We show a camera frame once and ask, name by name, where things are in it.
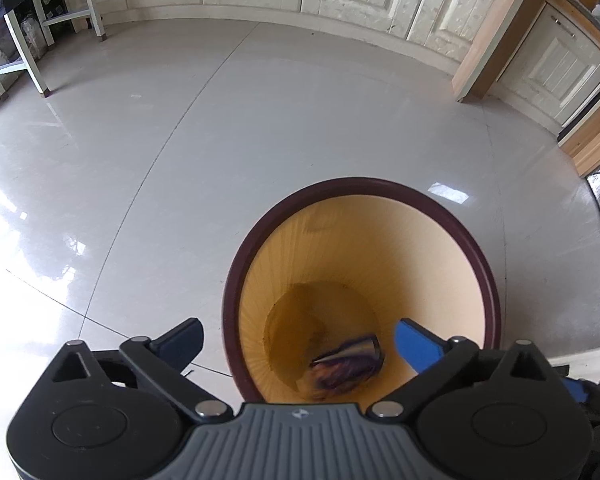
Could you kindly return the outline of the crushed purple can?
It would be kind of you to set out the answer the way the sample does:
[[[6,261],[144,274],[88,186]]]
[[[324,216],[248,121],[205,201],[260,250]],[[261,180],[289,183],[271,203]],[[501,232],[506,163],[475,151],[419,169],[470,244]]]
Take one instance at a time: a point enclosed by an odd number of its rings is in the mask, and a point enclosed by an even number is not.
[[[384,362],[385,352],[376,335],[350,339],[315,358],[298,388],[317,400],[342,396],[377,376]]]

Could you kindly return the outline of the wooden post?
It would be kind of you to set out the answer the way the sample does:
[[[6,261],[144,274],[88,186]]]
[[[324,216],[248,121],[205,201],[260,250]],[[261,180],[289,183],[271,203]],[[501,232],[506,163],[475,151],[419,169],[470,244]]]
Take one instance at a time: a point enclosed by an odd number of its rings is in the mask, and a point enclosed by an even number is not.
[[[498,80],[545,0],[494,0],[452,78],[458,102],[481,100]]]

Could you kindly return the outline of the cream cabinet row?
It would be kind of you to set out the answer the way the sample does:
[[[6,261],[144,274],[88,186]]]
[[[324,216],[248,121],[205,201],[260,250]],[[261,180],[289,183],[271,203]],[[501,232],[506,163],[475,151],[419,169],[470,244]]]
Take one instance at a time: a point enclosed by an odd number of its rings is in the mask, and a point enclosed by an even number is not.
[[[226,18],[348,37],[454,73],[496,0],[67,0],[93,1],[109,24]],[[579,0],[547,0],[494,93],[559,132],[600,92],[600,25]]]

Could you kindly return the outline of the cream trash bin brown rim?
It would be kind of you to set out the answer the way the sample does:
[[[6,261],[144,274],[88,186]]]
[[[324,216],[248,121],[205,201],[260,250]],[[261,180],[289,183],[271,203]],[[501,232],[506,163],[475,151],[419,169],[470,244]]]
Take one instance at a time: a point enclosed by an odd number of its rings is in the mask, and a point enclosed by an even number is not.
[[[242,242],[223,294],[225,353],[248,402],[324,401],[311,361],[373,335],[384,364],[340,396],[367,408],[414,376],[394,343],[402,318],[486,348],[502,339],[475,239],[432,198],[380,179],[327,180],[282,200]]]

